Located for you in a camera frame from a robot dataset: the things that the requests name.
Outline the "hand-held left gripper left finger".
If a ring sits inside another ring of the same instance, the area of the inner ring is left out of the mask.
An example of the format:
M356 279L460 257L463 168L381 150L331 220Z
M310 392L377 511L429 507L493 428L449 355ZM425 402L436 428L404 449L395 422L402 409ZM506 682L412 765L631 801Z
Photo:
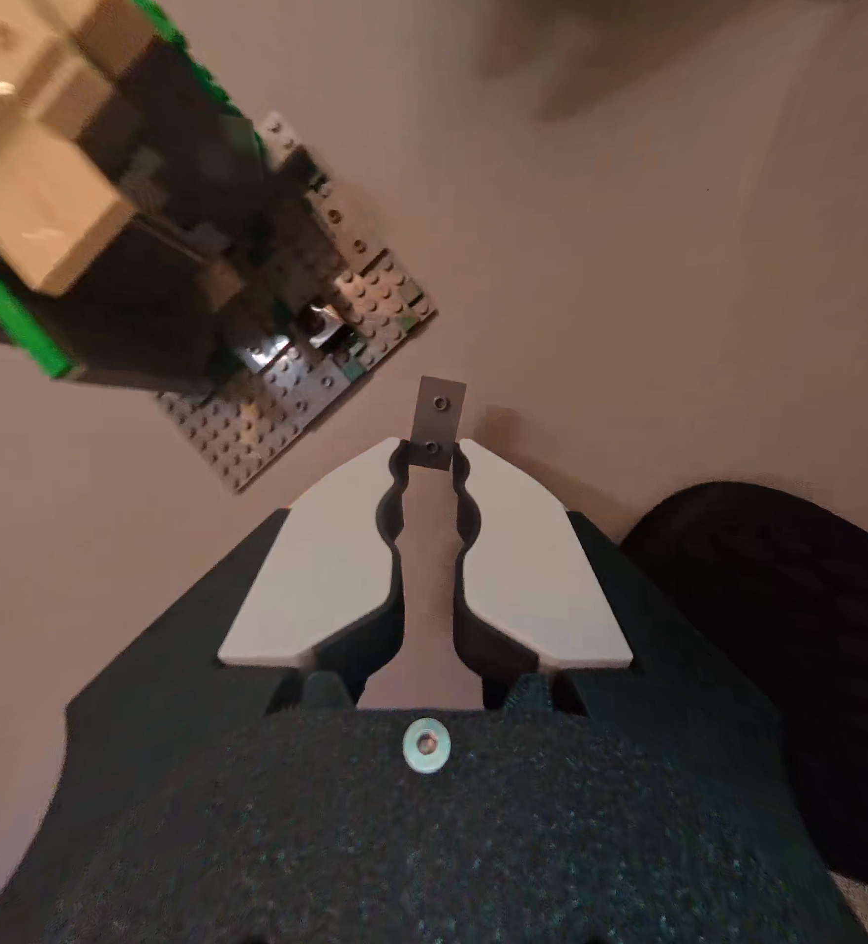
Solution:
M332 672L361 698L404 643L406 452L387 438L291 505L217 651L222 665Z

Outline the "toy brick building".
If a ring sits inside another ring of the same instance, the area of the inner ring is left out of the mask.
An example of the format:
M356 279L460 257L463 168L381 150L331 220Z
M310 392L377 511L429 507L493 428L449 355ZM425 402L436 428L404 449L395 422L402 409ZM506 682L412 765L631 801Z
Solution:
M157 2L0 1L0 344L155 395L241 493L436 313Z

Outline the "dark grey plate brick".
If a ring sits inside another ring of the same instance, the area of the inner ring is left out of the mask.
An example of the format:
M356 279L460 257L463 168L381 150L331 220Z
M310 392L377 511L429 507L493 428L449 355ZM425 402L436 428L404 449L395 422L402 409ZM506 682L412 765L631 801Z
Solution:
M467 386L422 376L407 450L410 466L448 471Z

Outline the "grey desk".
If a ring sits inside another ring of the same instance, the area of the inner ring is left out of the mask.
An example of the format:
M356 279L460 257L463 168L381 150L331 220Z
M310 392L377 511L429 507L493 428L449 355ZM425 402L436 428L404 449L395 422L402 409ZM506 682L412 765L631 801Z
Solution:
M736 479L868 531L868 2L162 2L281 112L437 316L240 496L147 396L0 347L0 890L66 703L269 514L461 435L621 539Z

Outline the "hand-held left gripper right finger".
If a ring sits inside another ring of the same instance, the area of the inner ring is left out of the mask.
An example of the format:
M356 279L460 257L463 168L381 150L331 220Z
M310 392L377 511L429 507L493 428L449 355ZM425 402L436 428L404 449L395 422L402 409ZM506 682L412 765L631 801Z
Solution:
M452 641L503 702L525 675L624 670L633 653L566 506L473 439L454 447Z

